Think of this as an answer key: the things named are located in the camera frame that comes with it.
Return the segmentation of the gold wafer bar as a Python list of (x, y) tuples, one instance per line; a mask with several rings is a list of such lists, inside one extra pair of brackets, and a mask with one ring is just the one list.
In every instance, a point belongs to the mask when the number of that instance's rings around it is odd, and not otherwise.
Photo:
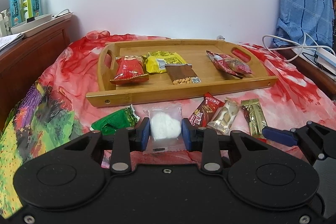
[(248, 123), (251, 136), (258, 139), (265, 139), (262, 131), (267, 126), (267, 122), (259, 99), (242, 100), (240, 107)]

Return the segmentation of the clear white marshmallow packet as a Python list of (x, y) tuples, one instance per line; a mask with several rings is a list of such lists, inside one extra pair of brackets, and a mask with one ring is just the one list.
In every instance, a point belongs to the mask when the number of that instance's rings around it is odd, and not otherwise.
[(182, 137), (182, 105), (170, 103), (143, 110), (149, 118), (150, 137), (146, 153), (176, 152), (185, 150)]

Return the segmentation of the green snack packet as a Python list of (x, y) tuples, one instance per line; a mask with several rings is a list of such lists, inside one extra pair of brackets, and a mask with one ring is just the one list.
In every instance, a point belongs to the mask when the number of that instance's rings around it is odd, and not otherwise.
[(132, 105), (117, 110), (91, 124), (91, 130), (99, 130), (103, 135), (114, 135), (119, 129), (134, 127), (140, 120)]

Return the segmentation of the clear beige nougat packet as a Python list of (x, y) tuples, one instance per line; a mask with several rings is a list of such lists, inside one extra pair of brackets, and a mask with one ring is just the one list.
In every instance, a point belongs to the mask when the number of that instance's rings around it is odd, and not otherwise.
[(240, 110), (240, 105), (230, 98), (226, 98), (224, 106), (207, 127), (217, 131), (220, 135), (229, 135), (231, 126)]

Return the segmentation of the dark red chocolate bar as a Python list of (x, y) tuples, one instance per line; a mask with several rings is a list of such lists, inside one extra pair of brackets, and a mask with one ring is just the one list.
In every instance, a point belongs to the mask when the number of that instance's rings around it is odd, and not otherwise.
[(189, 122), (194, 127), (207, 127), (215, 113), (224, 106), (224, 102), (206, 93), (202, 103), (189, 117)]

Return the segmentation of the brown wooden cabinet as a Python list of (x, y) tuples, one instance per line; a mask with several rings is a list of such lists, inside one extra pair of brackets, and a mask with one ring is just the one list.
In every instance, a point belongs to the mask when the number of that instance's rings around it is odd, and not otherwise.
[(11, 109), (70, 44), (70, 22), (57, 23), (1, 54), (1, 128)]

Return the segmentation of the brown almond chocolate packet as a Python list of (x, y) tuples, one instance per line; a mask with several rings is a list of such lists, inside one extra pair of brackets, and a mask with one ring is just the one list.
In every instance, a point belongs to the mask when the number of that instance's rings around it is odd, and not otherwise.
[(165, 68), (173, 85), (201, 83), (190, 64), (166, 64)]

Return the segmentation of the small white bottle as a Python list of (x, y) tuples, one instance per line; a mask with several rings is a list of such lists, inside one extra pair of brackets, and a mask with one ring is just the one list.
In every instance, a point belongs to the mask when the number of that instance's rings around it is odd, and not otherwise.
[(10, 35), (9, 17), (7, 16), (7, 10), (1, 11), (0, 18), (0, 34), (1, 37)]

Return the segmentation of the pink patterned cake packet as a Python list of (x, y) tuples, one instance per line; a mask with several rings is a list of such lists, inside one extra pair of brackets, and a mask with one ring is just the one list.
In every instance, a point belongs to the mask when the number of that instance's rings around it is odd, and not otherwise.
[(241, 75), (251, 75), (252, 74), (252, 70), (250, 69), (250, 67), (235, 58), (228, 58), (226, 59), (226, 63), (227, 65), (230, 67), (230, 69), (232, 69), (234, 72), (241, 74)]

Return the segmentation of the red peanut snack bag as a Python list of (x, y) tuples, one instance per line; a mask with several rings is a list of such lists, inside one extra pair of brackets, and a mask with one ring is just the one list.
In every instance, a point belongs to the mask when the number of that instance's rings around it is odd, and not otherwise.
[(149, 80), (149, 74), (143, 68), (143, 57), (135, 55), (116, 57), (116, 75), (110, 80), (111, 84), (125, 85), (144, 83)]

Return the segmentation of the yellow snack bag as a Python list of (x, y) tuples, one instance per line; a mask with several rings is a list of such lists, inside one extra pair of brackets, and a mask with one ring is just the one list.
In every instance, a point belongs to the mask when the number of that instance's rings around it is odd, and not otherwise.
[(148, 52), (142, 56), (147, 73), (166, 73), (166, 64), (186, 64), (187, 62), (178, 53), (169, 51)]

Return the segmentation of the long red stick packet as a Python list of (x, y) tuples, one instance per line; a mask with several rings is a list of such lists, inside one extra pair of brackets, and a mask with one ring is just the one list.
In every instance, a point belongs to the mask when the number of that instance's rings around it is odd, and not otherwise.
[(242, 79), (243, 76), (238, 75), (235, 71), (233, 71), (228, 64), (225, 62), (224, 58), (220, 55), (213, 53), (211, 51), (206, 51), (209, 59), (213, 62), (213, 65), (216, 67), (217, 70), (223, 71), (226, 74), (229, 74), (231, 76), (237, 77), (239, 79)]

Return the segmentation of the teal spray bottle left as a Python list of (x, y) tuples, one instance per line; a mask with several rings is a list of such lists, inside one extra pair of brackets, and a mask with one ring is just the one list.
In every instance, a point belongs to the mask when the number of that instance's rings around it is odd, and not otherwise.
[(15, 27), (16, 25), (22, 22), (20, 1), (19, 0), (9, 0), (9, 4), (10, 4), (10, 13), (11, 13), (11, 26)]

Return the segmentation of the blue checked cloth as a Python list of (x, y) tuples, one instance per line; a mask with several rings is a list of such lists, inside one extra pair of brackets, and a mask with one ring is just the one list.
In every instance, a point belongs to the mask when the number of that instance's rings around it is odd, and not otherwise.
[(301, 44), (306, 33), (308, 46), (332, 47), (333, 20), (332, 0), (280, 0), (276, 36)]

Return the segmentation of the wooden serving tray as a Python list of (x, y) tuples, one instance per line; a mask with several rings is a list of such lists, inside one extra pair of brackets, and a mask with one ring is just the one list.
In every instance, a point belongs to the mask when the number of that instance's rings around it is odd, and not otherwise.
[(94, 107), (182, 100), (273, 86), (261, 61), (224, 40), (134, 40), (108, 43), (97, 65)]

